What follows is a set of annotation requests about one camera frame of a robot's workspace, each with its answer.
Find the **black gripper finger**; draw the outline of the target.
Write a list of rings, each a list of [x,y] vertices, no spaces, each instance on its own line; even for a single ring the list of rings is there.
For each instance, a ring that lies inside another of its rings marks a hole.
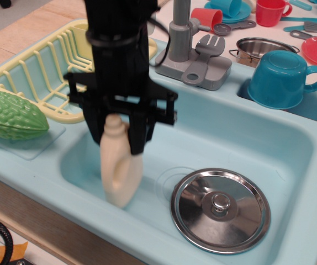
[[[104,124],[109,111],[105,109],[84,106],[83,115],[93,140],[100,145],[104,133]]]
[[[129,142],[132,155],[142,154],[144,147],[151,140],[156,121],[152,115],[133,112],[129,115]]]

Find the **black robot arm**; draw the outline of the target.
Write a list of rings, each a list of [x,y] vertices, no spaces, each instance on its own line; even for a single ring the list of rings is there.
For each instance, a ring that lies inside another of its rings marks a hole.
[[[147,24],[158,11],[156,1],[86,1],[94,71],[67,73],[69,99],[83,110],[94,141],[101,140],[105,119],[129,117],[129,144],[141,154],[155,124],[174,124],[178,95],[149,76]]]

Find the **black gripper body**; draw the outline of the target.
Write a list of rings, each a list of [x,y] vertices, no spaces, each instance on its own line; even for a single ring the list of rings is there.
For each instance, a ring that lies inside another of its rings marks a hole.
[[[174,124],[177,93],[155,83],[149,76],[149,41],[93,41],[94,71],[67,73],[70,101],[129,117],[148,113],[154,120]]]

